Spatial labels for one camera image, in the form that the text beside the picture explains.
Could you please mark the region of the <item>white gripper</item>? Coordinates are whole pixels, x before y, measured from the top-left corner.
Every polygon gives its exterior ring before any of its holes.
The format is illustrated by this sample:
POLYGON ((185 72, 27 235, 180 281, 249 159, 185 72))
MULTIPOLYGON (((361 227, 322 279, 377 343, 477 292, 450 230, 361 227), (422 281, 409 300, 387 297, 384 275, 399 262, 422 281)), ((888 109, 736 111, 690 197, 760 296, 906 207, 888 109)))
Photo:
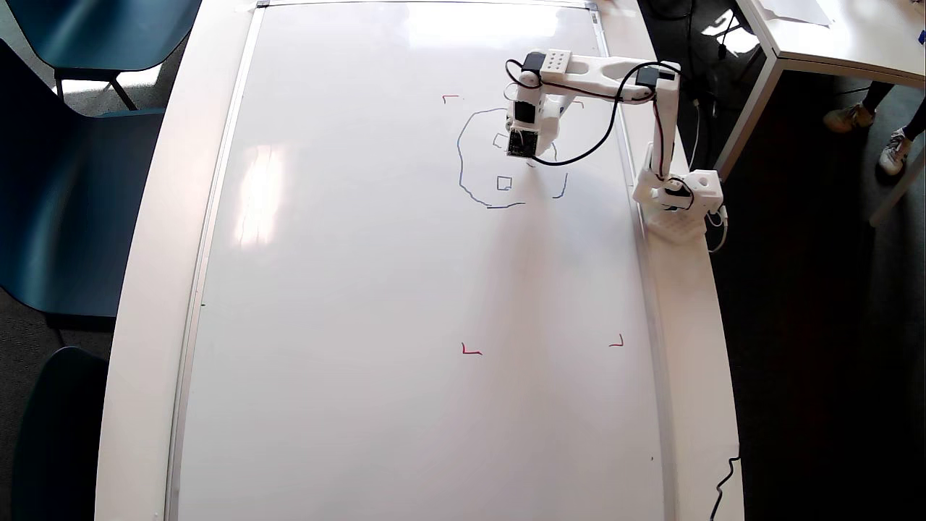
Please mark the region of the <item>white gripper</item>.
POLYGON ((518 87, 507 106, 507 155, 541 157, 558 137, 564 96, 518 87))

